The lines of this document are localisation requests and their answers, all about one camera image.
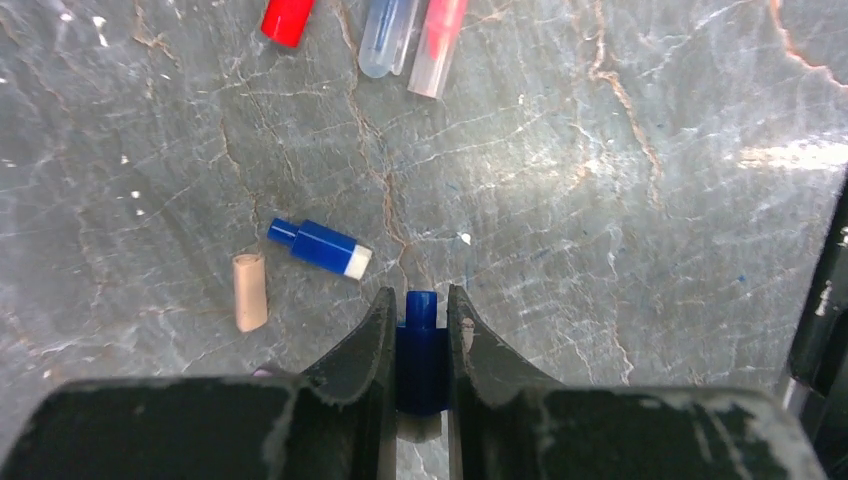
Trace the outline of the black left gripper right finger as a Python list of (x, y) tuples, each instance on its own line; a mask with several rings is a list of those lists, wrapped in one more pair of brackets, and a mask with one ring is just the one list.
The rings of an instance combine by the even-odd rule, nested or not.
[(755, 390), (578, 387), (447, 301), (454, 479), (821, 479), (799, 421)]

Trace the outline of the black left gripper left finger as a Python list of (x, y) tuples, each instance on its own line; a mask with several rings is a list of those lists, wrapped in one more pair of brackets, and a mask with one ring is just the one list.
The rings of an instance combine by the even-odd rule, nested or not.
[(392, 479), (395, 292), (300, 373), (69, 382), (36, 408), (5, 479)]

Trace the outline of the small blue marker cap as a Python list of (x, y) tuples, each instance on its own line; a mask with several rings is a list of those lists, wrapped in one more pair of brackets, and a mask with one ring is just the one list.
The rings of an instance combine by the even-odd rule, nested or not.
[(409, 291), (405, 317), (396, 328), (397, 436), (424, 443), (441, 435), (449, 408), (448, 330), (437, 326), (435, 291)]

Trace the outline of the beige marker cap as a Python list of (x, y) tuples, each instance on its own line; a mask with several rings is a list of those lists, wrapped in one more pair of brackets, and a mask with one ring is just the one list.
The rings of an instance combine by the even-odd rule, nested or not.
[(235, 319), (241, 332), (250, 332), (268, 321), (265, 260), (258, 254), (233, 258)]

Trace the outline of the blue white marker cap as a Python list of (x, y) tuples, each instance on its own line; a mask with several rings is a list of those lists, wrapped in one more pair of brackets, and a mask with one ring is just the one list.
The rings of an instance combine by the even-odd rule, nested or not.
[(324, 270), (361, 280), (373, 252), (357, 240), (311, 220), (293, 224), (275, 218), (267, 238), (286, 246), (290, 254)]

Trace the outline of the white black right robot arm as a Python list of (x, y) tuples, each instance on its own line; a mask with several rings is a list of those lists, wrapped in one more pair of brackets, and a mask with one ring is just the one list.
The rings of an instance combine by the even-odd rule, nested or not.
[(835, 205), (781, 384), (831, 479), (847, 477), (847, 185)]

